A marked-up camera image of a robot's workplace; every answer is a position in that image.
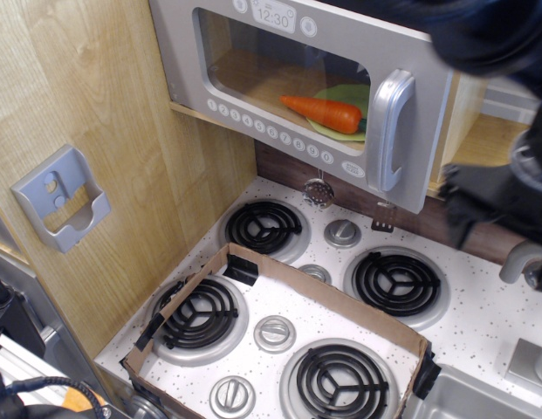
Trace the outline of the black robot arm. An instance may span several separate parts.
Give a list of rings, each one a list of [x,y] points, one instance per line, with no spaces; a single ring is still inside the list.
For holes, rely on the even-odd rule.
[[[440,195],[460,248],[478,223],[497,223],[542,245],[542,1],[337,1],[335,6],[429,34],[459,72],[506,76],[539,110],[500,167],[447,165]]]

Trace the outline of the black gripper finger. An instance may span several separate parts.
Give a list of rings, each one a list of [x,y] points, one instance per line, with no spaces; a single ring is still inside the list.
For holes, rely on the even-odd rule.
[[[449,240],[456,249],[462,249],[483,209],[471,203],[448,203],[446,210]]]

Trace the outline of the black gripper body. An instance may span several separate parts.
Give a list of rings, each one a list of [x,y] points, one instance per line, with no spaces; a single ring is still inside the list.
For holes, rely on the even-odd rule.
[[[446,165],[439,196],[445,207],[480,206],[483,215],[476,224],[495,223],[529,240],[542,240],[542,191],[519,180],[509,165]]]

